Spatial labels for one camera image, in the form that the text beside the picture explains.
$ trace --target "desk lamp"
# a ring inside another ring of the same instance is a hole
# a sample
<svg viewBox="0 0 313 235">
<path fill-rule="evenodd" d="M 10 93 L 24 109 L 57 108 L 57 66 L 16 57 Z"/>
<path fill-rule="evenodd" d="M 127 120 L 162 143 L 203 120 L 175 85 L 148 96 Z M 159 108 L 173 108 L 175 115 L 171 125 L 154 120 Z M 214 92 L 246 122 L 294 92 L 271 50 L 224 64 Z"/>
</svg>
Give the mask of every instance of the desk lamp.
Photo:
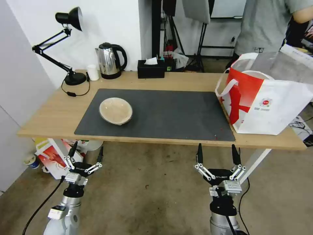
<svg viewBox="0 0 313 235">
<path fill-rule="evenodd" d="M 82 31 L 81 24 L 82 24 L 82 12 L 79 7 L 73 8 L 69 13 L 56 13 L 55 19 L 57 22 L 62 24 L 64 29 L 57 33 L 56 35 L 52 36 L 51 38 L 43 41 L 42 43 L 33 46 L 33 52 L 37 53 L 38 55 L 41 55 L 42 57 L 46 58 L 48 61 L 54 63 L 55 65 L 59 66 L 60 68 L 64 69 L 67 72 L 67 76 L 64 79 L 64 82 L 67 85 L 74 86 L 79 85 L 86 81 L 86 76 L 83 73 L 77 73 L 72 70 L 72 67 L 62 64 L 55 59 L 51 58 L 50 56 L 46 55 L 44 51 L 53 45 L 59 43 L 60 41 L 68 38 L 71 36 L 72 29 L 69 28 L 69 25 L 72 25 L 75 29 L 78 29 L 79 31 Z M 66 35 L 52 43 L 48 43 L 53 38 L 59 36 L 60 34 L 65 33 Z"/>
</svg>

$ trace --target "kettle handle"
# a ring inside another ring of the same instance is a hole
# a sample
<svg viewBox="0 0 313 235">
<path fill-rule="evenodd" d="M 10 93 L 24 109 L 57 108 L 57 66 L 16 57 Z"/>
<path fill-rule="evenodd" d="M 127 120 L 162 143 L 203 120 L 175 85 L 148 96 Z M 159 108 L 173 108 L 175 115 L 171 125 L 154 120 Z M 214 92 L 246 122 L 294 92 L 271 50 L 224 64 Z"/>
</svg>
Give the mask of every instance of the kettle handle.
<svg viewBox="0 0 313 235">
<path fill-rule="evenodd" d="M 122 55 L 124 57 L 124 64 L 121 65 L 121 70 L 124 70 L 126 68 L 126 65 L 127 65 L 127 56 L 126 56 L 125 50 L 123 49 L 123 47 L 121 47 L 120 45 L 117 45 L 117 44 L 112 44 L 111 46 L 116 51 L 120 51 L 122 53 Z"/>
</svg>

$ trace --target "white table leg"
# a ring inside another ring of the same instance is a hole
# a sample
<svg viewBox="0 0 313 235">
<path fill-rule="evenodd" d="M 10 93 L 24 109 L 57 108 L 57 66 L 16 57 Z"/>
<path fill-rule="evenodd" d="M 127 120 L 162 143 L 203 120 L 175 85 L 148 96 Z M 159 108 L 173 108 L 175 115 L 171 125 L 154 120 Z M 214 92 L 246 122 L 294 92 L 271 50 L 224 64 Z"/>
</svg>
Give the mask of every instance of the white table leg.
<svg viewBox="0 0 313 235">
<path fill-rule="evenodd" d="M 255 168 L 262 162 L 262 160 L 267 156 L 267 154 L 272 149 L 257 149 L 250 157 L 250 159 L 247 161 L 245 166 L 247 169 L 245 173 L 241 176 L 239 179 L 239 183 L 243 184 L 243 182 L 249 177 L 249 175 L 254 171 Z"/>
</svg>

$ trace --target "electric kettle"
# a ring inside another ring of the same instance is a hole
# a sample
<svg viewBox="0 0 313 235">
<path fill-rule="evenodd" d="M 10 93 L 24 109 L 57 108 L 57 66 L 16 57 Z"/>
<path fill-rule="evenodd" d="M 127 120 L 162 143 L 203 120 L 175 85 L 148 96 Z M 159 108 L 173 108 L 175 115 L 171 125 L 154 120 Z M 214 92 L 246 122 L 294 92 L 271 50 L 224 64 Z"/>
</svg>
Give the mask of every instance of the electric kettle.
<svg viewBox="0 0 313 235">
<path fill-rule="evenodd" d="M 95 48 L 101 77 L 105 79 L 115 79 L 122 74 L 122 70 L 127 65 L 127 56 L 125 50 L 116 44 L 110 44 L 105 42 L 99 45 L 99 48 Z M 121 66 L 120 58 L 117 51 L 120 51 L 124 57 L 124 64 Z"/>
</svg>

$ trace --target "person's arm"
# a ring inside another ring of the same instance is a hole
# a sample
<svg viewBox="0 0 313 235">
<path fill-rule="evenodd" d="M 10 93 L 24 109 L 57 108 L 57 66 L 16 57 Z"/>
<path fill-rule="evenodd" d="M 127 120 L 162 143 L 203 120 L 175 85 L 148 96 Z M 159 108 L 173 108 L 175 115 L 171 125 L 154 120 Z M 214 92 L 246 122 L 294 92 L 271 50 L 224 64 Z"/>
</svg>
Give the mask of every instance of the person's arm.
<svg viewBox="0 0 313 235">
<path fill-rule="evenodd" d="M 284 0 L 297 23 L 313 19 L 313 0 Z"/>
<path fill-rule="evenodd" d="M 298 10 L 293 13 L 294 20 L 299 23 L 305 23 L 313 19 L 313 6 Z"/>
</svg>

